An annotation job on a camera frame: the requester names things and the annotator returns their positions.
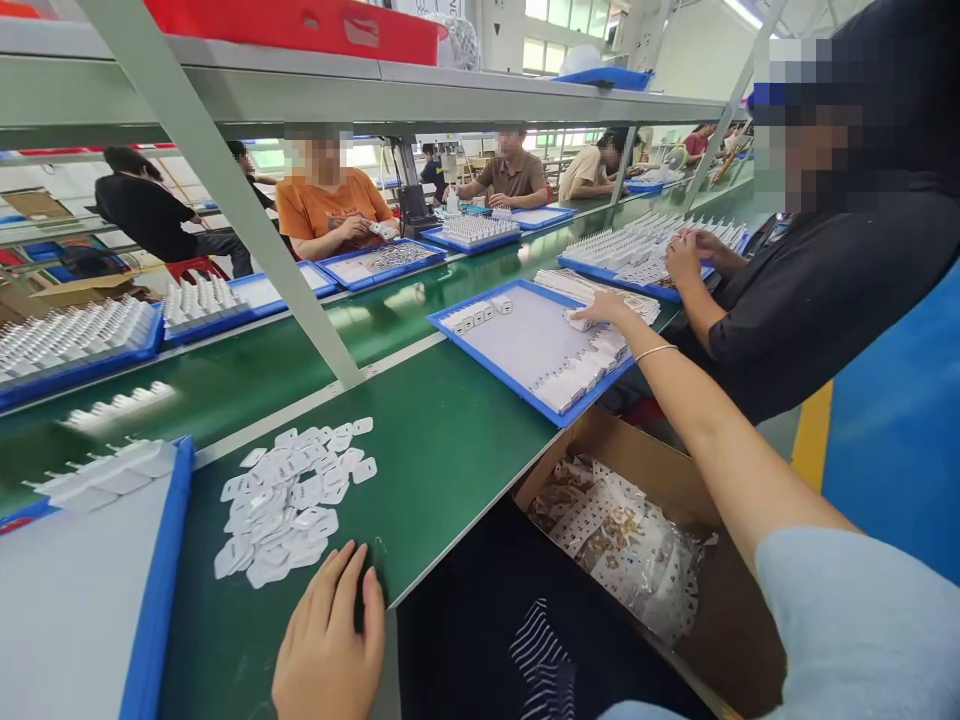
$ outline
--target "black shirt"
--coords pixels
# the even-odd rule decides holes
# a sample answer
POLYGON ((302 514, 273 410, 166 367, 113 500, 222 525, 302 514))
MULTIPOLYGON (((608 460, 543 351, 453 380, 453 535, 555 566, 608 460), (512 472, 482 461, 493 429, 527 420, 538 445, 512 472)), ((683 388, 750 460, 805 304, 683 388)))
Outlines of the black shirt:
POLYGON ((247 182, 250 183, 250 187, 253 188, 253 194, 257 196, 257 202, 260 203, 264 210, 272 210, 274 208, 273 200, 271 200, 269 196, 264 195, 260 188, 256 186, 253 175, 245 175, 244 177, 247 178, 247 182))
POLYGON ((436 158, 428 161, 420 173, 420 179, 425 183, 433 183, 436 187, 433 197, 443 202, 443 191, 447 189, 448 183, 443 177, 443 167, 440 165, 440 161, 436 158))
POLYGON ((94 184, 97 214, 165 263, 197 255, 197 239, 181 223, 196 211, 152 180, 116 173, 94 184))
POLYGON ((713 358, 688 326, 664 332, 754 424, 831 380, 936 286, 960 248, 960 204, 933 192, 899 194, 872 214, 799 219, 714 294, 728 314, 710 329, 713 358))

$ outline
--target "worker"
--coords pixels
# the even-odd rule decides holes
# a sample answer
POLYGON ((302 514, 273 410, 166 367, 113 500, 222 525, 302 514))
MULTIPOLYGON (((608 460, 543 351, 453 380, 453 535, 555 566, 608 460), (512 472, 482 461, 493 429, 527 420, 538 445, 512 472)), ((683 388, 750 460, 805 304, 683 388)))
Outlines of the worker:
MULTIPOLYGON (((610 322, 623 333, 760 584, 787 654, 784 704, 774 716, 952 720, 960 704, 960 588, 863 535, 618 295, 598 292, 574 317, 610 322)), ((376 570, 363 572, 367 558, 367 545, 352 540, 333 550, 294 610, 273 677, 279 720, 369 717, 383 667, 386 611, 376 570), (361 633, 354 625, 358 592, 361 633)), ((476 622, 482 626, 483 618, 476 622)), ((668 718, 680 720, 637 702, 601 716, 668 718)))
POLYGON ((176 263, 207 255, 228 256, 233 276, 253 273, 250 251, 230 231, 188 233, 181 224, 202 224, 193 208, 162 185, 160 171, 129 147, 108 147, 103 159, 112 175, 94 184, 97 214, 120 228, 137 245, 162 262, 176 263))
POLYGON ((379 245, 399 234, 399 223, 370 177, 344 167, 339 138, 291 140, 291 176, 277 185, 280 232, 304 260, 379 245), (373 232, 374 223, 381 226, 373 232))
POLYGON ((424 143, 421 147, 427 158, 427 164, 420 171, 420 179, 427 185, 433 185, 433 199, 439 205, 443 202, 443 194, 447 189, 447 181, 443 177, 443 167, 440 164, 440 153, 433 143, 424 143))
POLYGON ((596 145, 588 145, 560 177, 560 201, 610 197, 615 187, 628 128, 610 128, 596 145))
MULTIPOLYGON (((488 198, 490 207, 535 208, 547 204, 547 180, 543 163, 523 149, 525 130, 500 133, 497 138, 499 155, 491 158, 480 176, 457 188, 461 200, 470 200, 487 188, 493 189, 488 198)), ((448 189, 443 196, 447 199, 448 189)))
MULTIPOLYGON (((905 2, 869 5, 838 31, 818 82, 759 86, 783 98, 776 104, 751 96, 757 125, 785 144, 770 150, 785 168, 781 209, 797 213, 783 235, 749 261, 705 231, 681 232, 666 249, 686 321, 664 337, 754 424, 823 387, 960 255, 960 146, 935 140, 960 98, 958 45, 938 12, 904 24, 897 13, 914 17, 905 2), (870 43, 904 52, 864 65, 857 48, 870 43), (724 281, 712 294, 701 261, 724 281)), ((631 371, 601 402, 625 413, 648 394, 631 371)))
POLYGON ((687 149, 687 165, 695 165, 707 152, 710 136, 717 129, 716 123, 700 123, 687 135, 683 146, 687 149))
POLYGON ((228 140, 227 147, 230 148, 230 153, 233 155, 233 159, 237 161, 237 165, 240 166, 240 169, 243 171, 243 176, 247 179, 247 182, 250 183, 250 187, 253 188, 253 194, 257 196, 257 201, 263 207, 264 210, 276 210, 276 204, 271 200, 267 195, 264 195, 260 188, 257 185, 276 185, 279 180, 272 178, 269 175, 258 175, 256 168, 253 166, 253 161, 250 159, 250 155, 247 153, 247 146, 240 140, 228 140))

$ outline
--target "yellow floor line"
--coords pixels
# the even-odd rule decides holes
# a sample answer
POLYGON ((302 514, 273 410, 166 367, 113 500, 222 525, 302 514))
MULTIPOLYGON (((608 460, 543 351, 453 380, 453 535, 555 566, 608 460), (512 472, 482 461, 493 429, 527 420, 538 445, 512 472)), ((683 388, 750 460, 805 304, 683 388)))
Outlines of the yellow floor line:
POLYGON ((833 380, 803 404, 793 441, 793 469, 817 492, 823 492, 823 468, 830 436, 830 404, 833 380))

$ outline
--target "brown shirt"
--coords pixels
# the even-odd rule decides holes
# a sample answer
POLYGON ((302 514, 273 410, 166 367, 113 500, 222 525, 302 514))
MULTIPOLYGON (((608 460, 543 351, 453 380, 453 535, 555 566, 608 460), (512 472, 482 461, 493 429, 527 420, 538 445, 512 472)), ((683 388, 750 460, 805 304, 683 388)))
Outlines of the brown shirt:
POLYGON ((480 173, 477 182, 484 187, 493 186, 493 192, 503 193, 507 197, 531 195, 547 182, 543 176, 543 163, 540 158, 524 151, 520 169, 510 173, 505 158, 492 158, 480 173))

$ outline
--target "light blue sleeve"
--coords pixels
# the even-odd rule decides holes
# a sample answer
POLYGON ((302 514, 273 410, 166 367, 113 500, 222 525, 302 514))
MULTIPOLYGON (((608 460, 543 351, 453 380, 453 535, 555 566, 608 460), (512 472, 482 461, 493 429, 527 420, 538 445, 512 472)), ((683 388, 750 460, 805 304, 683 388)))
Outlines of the light blue sleeve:
MULTIPOLYGON (((960 588, 890 545, 841 530, 774 533, 756 565, 789 666, 771 720, 960 718, 960 588)), ((643 703, 602 716, 665 718, 676 715, 643 703)))

